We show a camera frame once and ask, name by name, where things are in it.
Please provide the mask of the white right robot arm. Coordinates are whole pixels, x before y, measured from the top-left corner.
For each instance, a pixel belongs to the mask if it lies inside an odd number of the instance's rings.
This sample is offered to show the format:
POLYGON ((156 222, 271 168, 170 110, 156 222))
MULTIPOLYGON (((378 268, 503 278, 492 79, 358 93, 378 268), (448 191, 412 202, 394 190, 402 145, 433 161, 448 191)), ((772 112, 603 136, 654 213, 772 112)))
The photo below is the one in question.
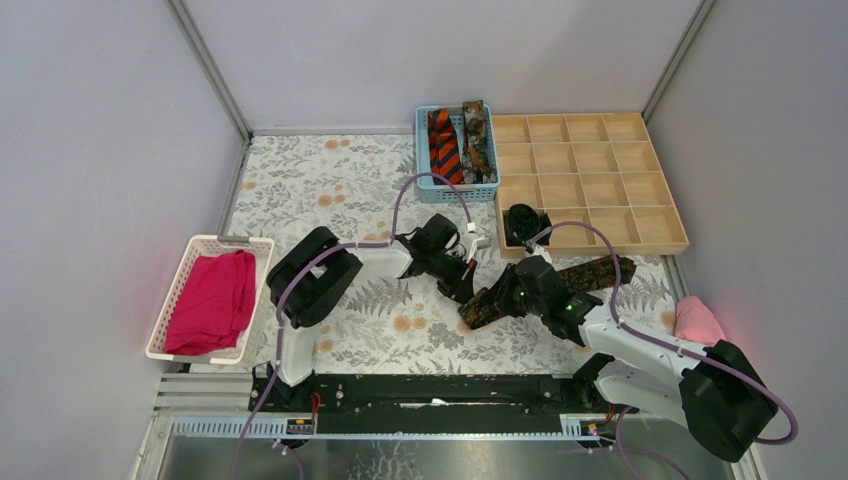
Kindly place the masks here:
POLYGON ((661 416, 728 462, 739 461, 778 412, 734 344, 708 346, 614 319, 611 305, 570 291, 539 256, 508 265, 486 303, 500 317, 537 316, 554 336, 593 350, 573 376, 583 410, 613 403, 661 416))

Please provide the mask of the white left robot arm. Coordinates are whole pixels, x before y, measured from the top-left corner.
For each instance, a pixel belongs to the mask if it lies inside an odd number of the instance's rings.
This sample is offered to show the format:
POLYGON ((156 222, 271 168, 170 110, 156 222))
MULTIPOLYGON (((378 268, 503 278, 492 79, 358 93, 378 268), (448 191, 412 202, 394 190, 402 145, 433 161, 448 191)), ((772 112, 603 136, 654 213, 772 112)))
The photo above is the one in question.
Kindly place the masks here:
POLYGON ((356 279, 428 275, 443 296, 464 304, 474 296, 477 254, 489 246, 490 239, 475 223, 459 229, 441 214, 386 242, 343 243, 329 228, 315 228, 267 274, 281 329, 273 361, 272 398, 288 411, 307 404, 318 325, 356 279))

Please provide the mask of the black gold patterned tie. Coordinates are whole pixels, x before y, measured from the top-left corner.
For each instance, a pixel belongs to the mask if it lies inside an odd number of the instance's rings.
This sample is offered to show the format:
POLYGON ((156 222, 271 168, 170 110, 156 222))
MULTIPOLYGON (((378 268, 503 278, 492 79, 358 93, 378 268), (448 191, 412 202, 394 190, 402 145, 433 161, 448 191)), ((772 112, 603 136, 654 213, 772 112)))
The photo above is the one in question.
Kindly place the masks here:
MULTIPOLYGON (((610 255, 565 269, 557 270, 554 266, 553 268, 572 292, 587 294, 611 288, 616 283, 627 284, 636 272, 636 265, 633 260, 610 255)), ((480 289, 470 301, 459 307, 460 318, 469 329, 480 329, 498 320, 510 317, 502 317, 490 306, 490 290, 495 283, 488 288, 480 289)))

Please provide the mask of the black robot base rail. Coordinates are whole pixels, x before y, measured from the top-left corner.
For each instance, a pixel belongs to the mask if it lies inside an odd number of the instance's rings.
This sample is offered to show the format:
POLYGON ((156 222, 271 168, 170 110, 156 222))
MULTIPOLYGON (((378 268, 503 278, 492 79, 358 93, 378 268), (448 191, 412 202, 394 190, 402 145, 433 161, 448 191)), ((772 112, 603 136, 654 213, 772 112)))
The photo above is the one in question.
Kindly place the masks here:
POLYGON ((563 434, 564 421, 601 424, 623 410, 569 375, 313 374, 291 387, 252 378, 249 409, 303 414, 320 434, 563 434))

